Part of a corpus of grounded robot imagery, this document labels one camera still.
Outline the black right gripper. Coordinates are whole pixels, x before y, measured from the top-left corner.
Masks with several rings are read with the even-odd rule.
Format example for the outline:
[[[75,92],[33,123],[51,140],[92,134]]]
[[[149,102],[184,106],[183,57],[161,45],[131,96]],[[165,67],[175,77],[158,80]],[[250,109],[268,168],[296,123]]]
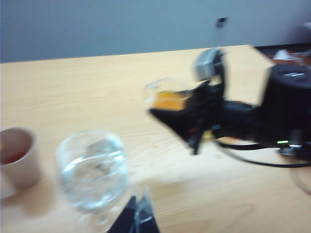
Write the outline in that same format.
[[[211,85],[207,80],[193,89],[178,91],[184,106],[189,108],[190,115],[184,110],[157,108],[149,109],[149,113],[187,142],[192,148],[192,155],[198,155],[204,131],[217,124],[220,107],[224,101],[224,91],[225,84]]]

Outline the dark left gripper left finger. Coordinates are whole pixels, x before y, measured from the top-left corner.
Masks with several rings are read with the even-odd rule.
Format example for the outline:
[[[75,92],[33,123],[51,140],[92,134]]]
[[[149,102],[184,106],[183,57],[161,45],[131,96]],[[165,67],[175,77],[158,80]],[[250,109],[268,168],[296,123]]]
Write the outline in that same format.
[[[136,212],[136,197],[132,196],[124,209],[114,222],[115,233],[132,233],[134,230],[134,219]]]

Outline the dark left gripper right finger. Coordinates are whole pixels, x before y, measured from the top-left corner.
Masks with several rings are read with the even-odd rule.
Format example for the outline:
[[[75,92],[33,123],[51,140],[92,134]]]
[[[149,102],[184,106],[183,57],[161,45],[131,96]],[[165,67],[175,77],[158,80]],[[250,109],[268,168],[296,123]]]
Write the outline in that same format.
[[[160,233],[157,225],[150,188],[145,186],[139,197],[135,211],[135,232],[136,233]]]

